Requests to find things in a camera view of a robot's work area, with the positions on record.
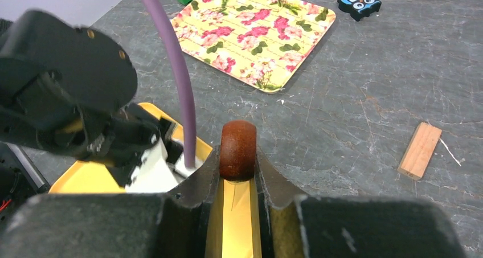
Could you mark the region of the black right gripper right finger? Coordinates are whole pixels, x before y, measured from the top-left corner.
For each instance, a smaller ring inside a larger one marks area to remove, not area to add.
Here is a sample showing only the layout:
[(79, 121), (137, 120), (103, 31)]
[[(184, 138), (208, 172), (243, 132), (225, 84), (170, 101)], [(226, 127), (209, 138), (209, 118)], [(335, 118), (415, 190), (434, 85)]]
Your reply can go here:
[(309, 195), (257, 150), (263, 257), (465, 257), (449, 217), (422, 199)]

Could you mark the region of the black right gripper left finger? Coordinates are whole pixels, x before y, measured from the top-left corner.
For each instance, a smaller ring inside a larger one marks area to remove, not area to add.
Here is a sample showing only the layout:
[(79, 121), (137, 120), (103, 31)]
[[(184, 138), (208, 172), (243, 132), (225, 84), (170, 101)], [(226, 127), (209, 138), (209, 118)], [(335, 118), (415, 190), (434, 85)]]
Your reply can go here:
[(7, 222), (2, 257), (220, 257), (219, 149), (164, 194), (42, 194)]

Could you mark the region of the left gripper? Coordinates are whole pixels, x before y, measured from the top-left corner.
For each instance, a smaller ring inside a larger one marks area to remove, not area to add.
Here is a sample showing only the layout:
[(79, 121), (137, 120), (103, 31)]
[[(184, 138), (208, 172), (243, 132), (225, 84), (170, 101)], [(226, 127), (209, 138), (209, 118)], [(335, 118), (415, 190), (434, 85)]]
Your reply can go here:
[(148, 150), (163, 144), (168, 163), (178, 160), (178, 143), (171, 139), (175, 122), (156, 118), (137, 104), (114, 114), (99, 137), (78, 160), (105, 165), (120, 187), (132, 183), (136, 167), (147, 163)]

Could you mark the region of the metal scraper with wooden handle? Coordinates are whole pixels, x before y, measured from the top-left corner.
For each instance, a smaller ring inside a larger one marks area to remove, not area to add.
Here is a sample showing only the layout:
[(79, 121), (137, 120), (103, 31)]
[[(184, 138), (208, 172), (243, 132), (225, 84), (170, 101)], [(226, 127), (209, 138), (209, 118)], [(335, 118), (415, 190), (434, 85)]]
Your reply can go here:
[(228, 181), (244, 182), (254, 176), (257, 129), (244, 120), (226, 123), (219, 150), (219, 174)]

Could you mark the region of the yellow cutting mat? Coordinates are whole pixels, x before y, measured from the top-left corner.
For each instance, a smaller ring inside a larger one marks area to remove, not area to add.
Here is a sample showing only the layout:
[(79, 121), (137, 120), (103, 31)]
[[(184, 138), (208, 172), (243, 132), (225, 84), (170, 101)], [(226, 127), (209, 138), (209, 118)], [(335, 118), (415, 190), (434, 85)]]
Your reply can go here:
[[(244, 182), (225, 180), (220, 176), (219, 170), (218, 178), (220, 185), (215, 196), (214, 217), (221, 227), (220, 257), (263, 257), (260, 251), (260, 221), (255, 172), (253, 178)], [(81, 180), (71, 177), (68, 187), (68, 191), (61, 191), (58, 194), (82, 194)], [(127, 193), (125, 191), (117, 194), (164, 193)]]

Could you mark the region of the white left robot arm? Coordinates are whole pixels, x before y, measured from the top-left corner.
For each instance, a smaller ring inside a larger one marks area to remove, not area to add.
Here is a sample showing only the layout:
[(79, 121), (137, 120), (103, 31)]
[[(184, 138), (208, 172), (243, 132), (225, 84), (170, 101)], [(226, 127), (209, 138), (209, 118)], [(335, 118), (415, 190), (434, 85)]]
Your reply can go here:
[(1, 141), (96, 162), (131, 182), (157, 146), (180, 155), (174, 123), (132, 99), (138, 77), (109, 36), (42, 10), (1, 20)]

